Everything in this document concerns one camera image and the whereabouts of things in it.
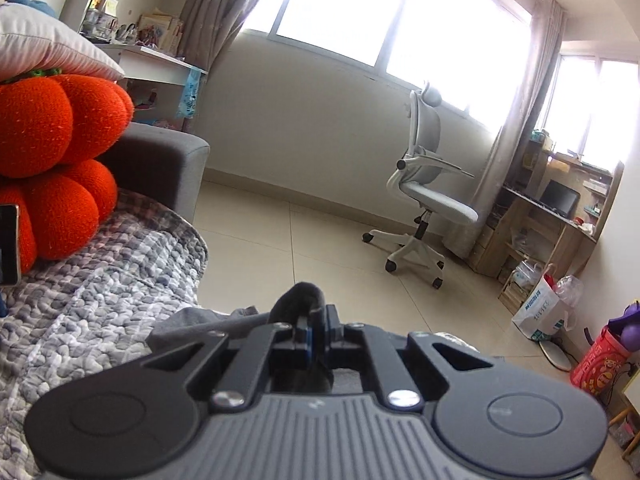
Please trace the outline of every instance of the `smartphone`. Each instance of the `smartphone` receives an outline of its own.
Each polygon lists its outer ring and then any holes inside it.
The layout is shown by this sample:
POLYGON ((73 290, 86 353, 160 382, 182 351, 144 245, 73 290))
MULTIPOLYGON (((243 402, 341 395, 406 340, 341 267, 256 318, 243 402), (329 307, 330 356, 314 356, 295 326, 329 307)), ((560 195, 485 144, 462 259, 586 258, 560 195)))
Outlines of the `smartphone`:
POLYGON ((0 287, 20 282, 17 204, 0 204, 0 287))

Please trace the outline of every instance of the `metal pivot bolt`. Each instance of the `metal pivot bolt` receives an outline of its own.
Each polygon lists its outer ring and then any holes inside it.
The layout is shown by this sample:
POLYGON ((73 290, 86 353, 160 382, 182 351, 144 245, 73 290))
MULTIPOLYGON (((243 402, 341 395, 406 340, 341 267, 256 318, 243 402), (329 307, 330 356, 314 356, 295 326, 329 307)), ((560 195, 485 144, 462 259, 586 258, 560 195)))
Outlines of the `metal pivot bolt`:
POLYGON ((420 395, 412 390, 394 390, 386 398, 396 408, 410 408, 420 402, 420 395))
POLYGON ((244 397, 239 392, 222 391, 213 395, 213 402, 221 408, 237 408, 244 404, 244 397))

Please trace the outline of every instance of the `clear plastic container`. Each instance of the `clear plastic container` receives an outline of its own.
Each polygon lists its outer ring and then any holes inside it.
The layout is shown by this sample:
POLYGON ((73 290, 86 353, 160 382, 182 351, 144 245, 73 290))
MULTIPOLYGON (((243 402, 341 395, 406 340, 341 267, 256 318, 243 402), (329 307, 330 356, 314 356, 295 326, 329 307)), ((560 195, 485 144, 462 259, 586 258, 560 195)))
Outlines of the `clear plastic container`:
POLYGON ((542 277, 542 266, 532 260, 524 260, 516 267, 513 281, 521 288, 528 290, 535 286, 542 277))

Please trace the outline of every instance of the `white desk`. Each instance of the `white desk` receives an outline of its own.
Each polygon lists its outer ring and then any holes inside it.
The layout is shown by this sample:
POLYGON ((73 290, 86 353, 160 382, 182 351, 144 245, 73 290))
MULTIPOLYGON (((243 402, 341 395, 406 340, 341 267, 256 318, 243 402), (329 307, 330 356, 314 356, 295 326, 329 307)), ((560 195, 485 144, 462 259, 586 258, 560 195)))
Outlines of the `white desk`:
POLYGON ((154 81, 184 86, 192 69, 206 76, 208 72, 179 61, 146 46, 104 44, 96 45, 124 70, 126 79, 154 81))

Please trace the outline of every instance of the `pumpkin-shaped cushion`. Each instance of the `pumpkin-shaped cushion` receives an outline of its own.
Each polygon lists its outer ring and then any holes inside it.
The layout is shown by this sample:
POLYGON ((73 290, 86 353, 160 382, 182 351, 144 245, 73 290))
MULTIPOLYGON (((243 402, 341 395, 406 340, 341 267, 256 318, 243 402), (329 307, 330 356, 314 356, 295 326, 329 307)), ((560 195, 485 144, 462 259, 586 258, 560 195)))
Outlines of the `pumpkin-shaped cushion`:
POLYGON ((105 79, 63 74, 0 85, 0 175, 25 178, 94 158, 132 115, 127 93, 105 79))
POLYGON ((96 160, 57 166, 20 180, 0 180, 0 203, 17 203, 20 268, 37 257, 59 260, 82 248, 116 204, 111 172, 96 160))

